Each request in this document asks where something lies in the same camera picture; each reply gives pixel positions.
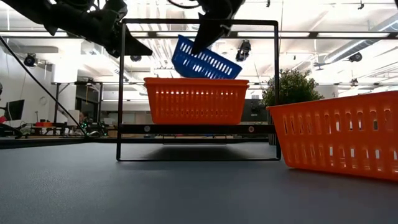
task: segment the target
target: table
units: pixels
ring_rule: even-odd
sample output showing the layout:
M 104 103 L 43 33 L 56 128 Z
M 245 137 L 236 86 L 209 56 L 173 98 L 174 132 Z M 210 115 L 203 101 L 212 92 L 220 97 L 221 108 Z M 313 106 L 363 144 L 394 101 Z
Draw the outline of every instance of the table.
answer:
M 264 144 L 127 144 L 142 157 L 260 156 Z M 116 162 L 114 144 L 0 150 L 0 223 L 397 223 L 398 184 L 281 162 Z

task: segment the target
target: ceiling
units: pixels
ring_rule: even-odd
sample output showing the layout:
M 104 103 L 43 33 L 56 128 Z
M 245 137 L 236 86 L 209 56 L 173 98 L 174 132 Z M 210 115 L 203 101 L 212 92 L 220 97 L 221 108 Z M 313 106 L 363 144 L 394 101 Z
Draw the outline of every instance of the ceiling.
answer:
M 167 4 L 166 0 L 128 0 L 129 14 L 127 17 L 140 18 L 190 18 L 196 19 L 198 10 L 186 10 Z M 358 9 L 359 0 L 246 0 L 235 19 L 276 20 L 280 30 L 287 31 L 328 31 L 328 32 L 367 32 L 374 30 L 379 24 L 397 15 L 394 0 L 363 0 L 364 7 Z M 190 30 L 192 26 L 169 24 L 129 24 L 131 31 L 175 31 Z M 234 26 L 233 30 L 271 30 L 271 27 Z M 34 24 L 19 13 L 0 2 L 0 32 L 2 31 L 40 31 L 41 25 Z M 146 46 L 154 50 L 152 57 L 144 57 L 140 62 L 132 62 L 125 58 L 125 74 L 132 81 L 143 81 L 144 77 L 178 78 L 179 74 L 172 69 L 170 59 L 174 51 L 176 39 L 140 39 Z M 310 40 L 282 39 L 280 42 L 280 68 L 311 69 L 311 76 L 319 83 L 348 83 L 358 78 L 362 83 L 398 82 L 397 40 L 381 40 L 374 45 L 362 49 L 363 59 L 360 62 L 337 61 L 317 70 L 313 63 L 323 63 L 322 58 L 334 54 L 342 46 L 355 40 Z M 266 82 L 274 75 L 273 40 L 251 39 L 252 52 L 249 58 L 240 63 L 243 71 L 238 78 L 250 82 Z M 79 75 L 93 77 L 102 82 L 118 80 L 118 59 L 112 58 L 101 48 L 80 39 L 12 39 L 12 43 L 21 47 L 37 47 L 38 58 L 55 62 L 60 55 L 68 52 L 70 46 L 79 45 L 80 53 L 76 53 L 79 63 Z M 234 60 L 241 40 L 223 39 L 212 46 L 212 50 L 222 56 Z M 342 94 L 350 95 L 369 91 L 368 86 L 341 86 Z

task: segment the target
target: orange basket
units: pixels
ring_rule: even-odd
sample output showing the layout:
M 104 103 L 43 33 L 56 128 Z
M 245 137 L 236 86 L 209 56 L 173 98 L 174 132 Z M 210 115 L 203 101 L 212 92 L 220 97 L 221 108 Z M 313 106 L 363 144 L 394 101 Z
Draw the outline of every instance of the orange basket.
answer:
M 398 91 L 271 106 L 290 167 L 398 180 Z
M 247 80 L 145 78 L 155 124 L 238 124 Z

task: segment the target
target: desk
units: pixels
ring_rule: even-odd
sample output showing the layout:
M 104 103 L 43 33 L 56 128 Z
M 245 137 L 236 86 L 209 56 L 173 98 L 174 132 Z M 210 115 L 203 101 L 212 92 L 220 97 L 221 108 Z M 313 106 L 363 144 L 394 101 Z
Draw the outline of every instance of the desk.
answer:
M 398 185 L 281 162 L 116 162 L 114 144 L 0 150 L 0 223 L 396 224 Z M 142 157 L 259 156 L 264 144 L 123 145 Z

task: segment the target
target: green plant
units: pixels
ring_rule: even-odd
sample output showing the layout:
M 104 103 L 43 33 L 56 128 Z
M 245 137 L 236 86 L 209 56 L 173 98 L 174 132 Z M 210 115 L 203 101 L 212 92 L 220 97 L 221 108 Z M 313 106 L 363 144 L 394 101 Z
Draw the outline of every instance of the green plant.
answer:
M 318 85 L 313 78 L 307 78 L 310 71 L 304 73 L 299 70 L 280 70 L 279 77 L 279 104 L 300 103 L 323 98 L 314 90 Z M 275 105 L 275 78 L 268 82 L 268 88 L 262 92 L 265 106 Z

